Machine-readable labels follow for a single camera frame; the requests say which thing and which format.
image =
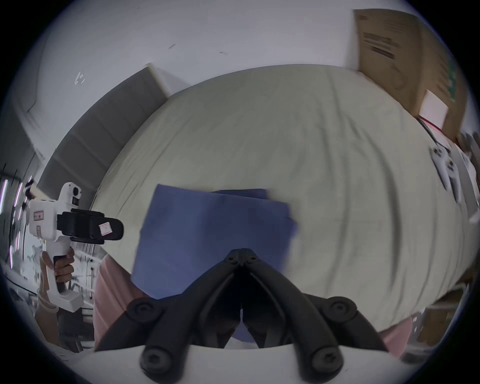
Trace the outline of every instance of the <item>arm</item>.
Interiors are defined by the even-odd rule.
[[[69,249],[67,257],[60,259],[53,265],[50,257],[46,252],[42,252],[42,257],[40,258],[40,288],[38,290],[38,307],[35,312],[35,320],[40,327],[40,330],[45,336],[45,339],[54,345],[59,344],[59,333],[58,333],[58,324],[57,324],[57,310],[58,308],[51,304],[48,300],[47,291],[48,291],[48,280],[46,276],[47,268],[55,270],[56,279],[58,282],[67,282],[72,279],[73,266],[71,265],[74,261],[74,251],[72,248]]]

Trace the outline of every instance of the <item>hand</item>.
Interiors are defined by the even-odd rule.
[[[47,268],[54,270],[55,279],[59,283],[65,283],[72,279],[73,266],[71,264],[75,261],[75,258],[73,257],[74,254],[75,252],[72,247],[70,247],[67,252],[67,257],[57,260],[55,265],[53,265],[48,253],[45,251],[42,252],[42,257],[40,258],[40,268],[42,271],[40,289],[42,292],[48,290],[48,279],[44,277],[47,273]]]

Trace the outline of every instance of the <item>white bed sheet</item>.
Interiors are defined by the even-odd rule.
[[[266,188],[299,224],[285,275],[305,293],[349,297],[383,330],[446,293],[479,247],[479,226],[442,187],[431,145],[357,72],[256,68],[173,95],[112,164],[93,209],[124,223],[123,239],[104,248],[131,272],[158,183]]]

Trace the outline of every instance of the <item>person's leg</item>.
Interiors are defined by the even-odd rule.
[[[147,297],[130,280],[131,275],[110,256],[105,256],[96,278],[93,308],[95,348],[110,326],[134,299]]]
[[[409,317],[401,323],[379,333],[388,351],[397,359],[405,352],[410,334],[412,333],[412,325],[412,318]]]

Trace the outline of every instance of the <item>white game controller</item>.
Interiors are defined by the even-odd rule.
[[[462,201],[462,186],[460,185],[460,175],[458,173],[458,168],[456,164],[450,157],[447,160],[447,173],[450,179],[450,184],[452,185],[455,201],[457,203],[460,203]]]
[[[449,160],[447,150],[441,145],[437,145],[435,148],[430,149],[430,156],[435,164],[435,168],[437,168],[438,175],[440,176],[444,188],[447,192],[450,192],[452,190],[452,183],[450,182],[450,176],[447,170],[447,161]]]

